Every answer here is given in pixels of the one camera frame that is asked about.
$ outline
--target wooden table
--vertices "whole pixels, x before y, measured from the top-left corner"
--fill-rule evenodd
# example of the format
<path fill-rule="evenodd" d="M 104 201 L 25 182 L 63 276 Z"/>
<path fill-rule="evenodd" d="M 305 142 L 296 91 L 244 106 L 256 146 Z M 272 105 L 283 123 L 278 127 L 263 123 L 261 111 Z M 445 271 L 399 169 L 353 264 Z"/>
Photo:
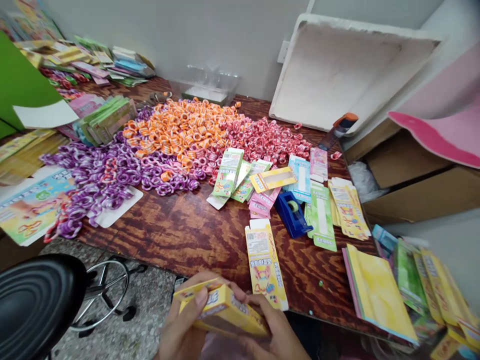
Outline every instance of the wooden table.
<path fill-rule="evenodd" d="M 121 94 L 142 101 L 152 91 L 170 88 L 166 80 L 155 78 L 135 88 L 117 84 L 98 87 L 93 83 L 83 90 L 104 98 Z M 253 120 L 268 116 L 268 101 L 245 96 L 237 96 L 235 101 L 241 102 L 239 111 Z M 279 123 L 292 127 L 292 124 Z M 308 128 L 302 128 L 301 132 L 313 144 L 324 135 Z M 342 157 L 329 162 L 328 175 L 351 179 Z M 208 269 L 236 282 L 244 290 L 251 290 L 244 230 L 250 220 L 248 206 L 230 200 L 217 211 L 206 202 L 212 190 L 205 181 L 195 193 L 160 197 L 154 190 L 143 191 L 142 199 L 112 227 L 93 228 L 85 222 L 78 240 L 187 277 Z M 351 239 L 335 227 L 338 251 L 332 252 L 314 246 L 307 236 L 291 239 L 275 208 L 271 211 L 270 223 L 292 311 L 370 336 L 398 341 L 355 314 L 340 249 L 353 244 L 362 252 L 377 255 L 373 239 Z"/>

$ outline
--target blue tape dispenser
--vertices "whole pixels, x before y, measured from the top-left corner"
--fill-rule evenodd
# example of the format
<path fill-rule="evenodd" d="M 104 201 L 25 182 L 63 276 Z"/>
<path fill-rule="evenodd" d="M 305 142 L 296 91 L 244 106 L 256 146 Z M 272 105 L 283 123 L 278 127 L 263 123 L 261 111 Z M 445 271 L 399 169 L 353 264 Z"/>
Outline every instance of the blue tape dispenser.
<path fill-rule="evenodd" d="M 279 194 L 274 205 L 292 239 L 299 238 L 314 229 L 313 226 L 307 225 L 300 204 L 291 191 Z"/>

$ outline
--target black stool seat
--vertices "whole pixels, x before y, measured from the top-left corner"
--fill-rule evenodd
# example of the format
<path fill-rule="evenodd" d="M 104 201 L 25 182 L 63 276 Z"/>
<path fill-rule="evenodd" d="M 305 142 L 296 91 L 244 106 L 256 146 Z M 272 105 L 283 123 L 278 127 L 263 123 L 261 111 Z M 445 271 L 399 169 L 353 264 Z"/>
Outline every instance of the black stool seat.
<path fill-rule="evenodd" d="M 43 360 L 74 321 L 87 270 L 74 256 L 34 257 L 0 274 L 0 358 Z"/>

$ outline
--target tape roll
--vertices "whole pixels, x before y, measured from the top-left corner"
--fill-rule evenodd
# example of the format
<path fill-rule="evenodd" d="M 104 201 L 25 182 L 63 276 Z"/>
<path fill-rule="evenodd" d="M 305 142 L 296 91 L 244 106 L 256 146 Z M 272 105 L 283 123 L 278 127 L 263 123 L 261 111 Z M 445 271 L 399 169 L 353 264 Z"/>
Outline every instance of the tape roll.
<path fill-rule="evenodd" d="M 299 210 L 299 205 L 296 201 L 290 200 L 289 202 L 287 202 L 287 204 L 290 207 L 292 213 L 296 213 Z"/>

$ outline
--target electrical outlet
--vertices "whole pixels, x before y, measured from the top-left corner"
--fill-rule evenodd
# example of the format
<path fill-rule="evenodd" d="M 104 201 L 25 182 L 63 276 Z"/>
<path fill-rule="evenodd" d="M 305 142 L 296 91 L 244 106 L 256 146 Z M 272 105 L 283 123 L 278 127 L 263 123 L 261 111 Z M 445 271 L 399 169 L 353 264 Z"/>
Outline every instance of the electrical outlet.
<path fill-rule="evenodd" d="M 285 62 L 285 57 L 287 56 L 287 50 L 289 49 L 290 41 L 284 40 L 281 43 L 280 53 L 278 54 L 277 63 L 283 64 Z"/>

